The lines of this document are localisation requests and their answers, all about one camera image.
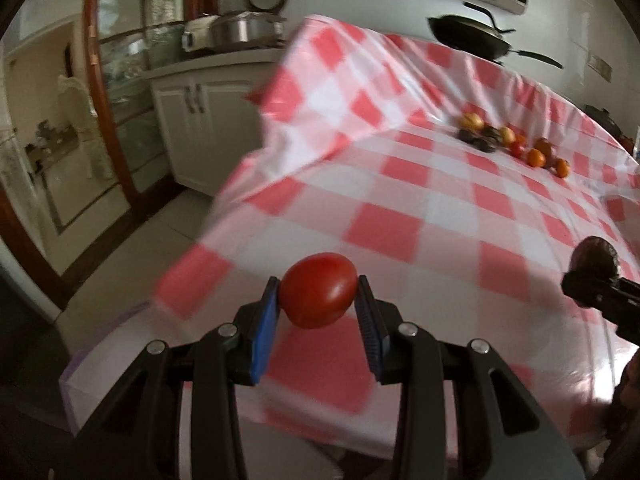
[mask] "checkered tablecloth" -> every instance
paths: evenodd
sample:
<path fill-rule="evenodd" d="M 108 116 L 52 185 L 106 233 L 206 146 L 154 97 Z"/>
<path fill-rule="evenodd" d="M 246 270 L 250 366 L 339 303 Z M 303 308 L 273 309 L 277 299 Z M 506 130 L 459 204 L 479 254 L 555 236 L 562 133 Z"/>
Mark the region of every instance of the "checkered tablecloth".
<path fill-rule="evenodd" d="M 610 240 L 622 274 L 640 280 L 638 165 L 609 134 L 500 66 L 321 16 L 252 98 L 264 149 L 242 161 L 155 305 L 64 376 L 78 425 L 151 336 L 199 338 L 259 298 L 269 276 L 335 251 L 436 338 L 489 341 L 575 445 L 600 433 L 635 349 L 559 283 L 589 235 Z M 467 111 L 530 142 L 548 137 L 573 173 L 561 180 L 458 141 Z M 315 331 L 283 316 L 260 385 L 238 390 L 243 416 L 380 456 L 392 452 L 398 401 L 369 373 L 352 311 Z"/>

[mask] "silver pot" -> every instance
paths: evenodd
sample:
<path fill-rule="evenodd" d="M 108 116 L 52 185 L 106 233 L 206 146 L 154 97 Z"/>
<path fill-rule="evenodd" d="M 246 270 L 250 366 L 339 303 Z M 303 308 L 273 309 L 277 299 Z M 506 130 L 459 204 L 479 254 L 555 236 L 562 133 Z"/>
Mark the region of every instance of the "silver pot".
<path fill-rule="evenodd" d="M 210 48 L 217 52 L 278 46 L 283 39 L 284 18 L 269 12 L 228 12 L 209 28 Z"/>

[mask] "screw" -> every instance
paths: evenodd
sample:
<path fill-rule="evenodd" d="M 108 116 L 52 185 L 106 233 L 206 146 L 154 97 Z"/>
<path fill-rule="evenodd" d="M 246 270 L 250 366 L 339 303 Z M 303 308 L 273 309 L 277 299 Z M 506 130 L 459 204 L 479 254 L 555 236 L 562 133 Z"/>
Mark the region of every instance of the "screw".
<path fill-rule="evenodd" d="M 398 332 L 407 337 L 414 337 L 418 333 L 418 327 L 413 323 L 401 323 Z"/>
<path fill-rule="evenodd" d="M 489 343 L 484 339 L 474 339 L 471 342 L 471 348 L 474 350 L 474 352 L 478 352 L 479 354 L 487 354 L 489 353 L 489 348 L 491 347 L 489 346 Z"/>
<path fill-rule="evenodd" d="M 164 341 L 160 341 L 159 339 L 156 339 L 155 341 L 152 341 L 146 346 L 146 351 L 149 352 L 151 355 L 158 355 L 164 352 L 165 348 L 166 348 L 166 343 Z"/>
<path fill-rule="evenodd" d="M 222 337 L 233 337 L 238 333 L 238 327 L 233 323 L 225 323 L 218 327 L 218 333 Z"/>

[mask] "black wok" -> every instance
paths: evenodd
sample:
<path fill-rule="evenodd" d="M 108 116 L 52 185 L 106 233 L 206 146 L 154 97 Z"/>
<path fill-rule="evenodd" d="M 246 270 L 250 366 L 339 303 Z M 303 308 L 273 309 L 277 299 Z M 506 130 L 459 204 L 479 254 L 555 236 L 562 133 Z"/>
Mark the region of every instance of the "black wok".
<path fill-rule="evenodd" d="M 486 14 L 492 24 L 487 25 L 486 23 L 478 22 L 478 20 L 453 14 L 439 18 L 428 18 L 433 35 L 440 43 L 450 46 L 451 48 L 464 50 L 474 56 L 489 61 L 498 62 L 501 57 L 513 52 L 522 57 L 530 57 L 557 66 L 558 68 L 564 68 L 549 56 L 537 54 L 536 52 L 528 52 L 527 50 L 513 50 L 502 35 L 515 32 L 514 28 L 509 28 L 508 30 L 498 28 L 494 16 L 484 7 L 476 6 L 469 2 L 465 2 L 465 7 Z"/>

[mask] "white cabinet door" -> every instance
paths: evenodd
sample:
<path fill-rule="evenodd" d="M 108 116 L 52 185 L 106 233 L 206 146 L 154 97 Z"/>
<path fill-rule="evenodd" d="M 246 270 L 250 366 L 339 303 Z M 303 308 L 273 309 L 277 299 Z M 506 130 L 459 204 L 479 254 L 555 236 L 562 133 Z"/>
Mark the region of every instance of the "white cabinet door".
<path fill-rule="evenodd" d="M 153 81 L 154 103 L 176 182 L 206 191 L 200 113 L 189 74 Z"/>
<path fill-rule="evenodd" d="M 210 195 L 220 190 L 245 154 L 262 146 L 258 109 L 244 97 L 271 68 L 242 64 L 193 73 Z"/>

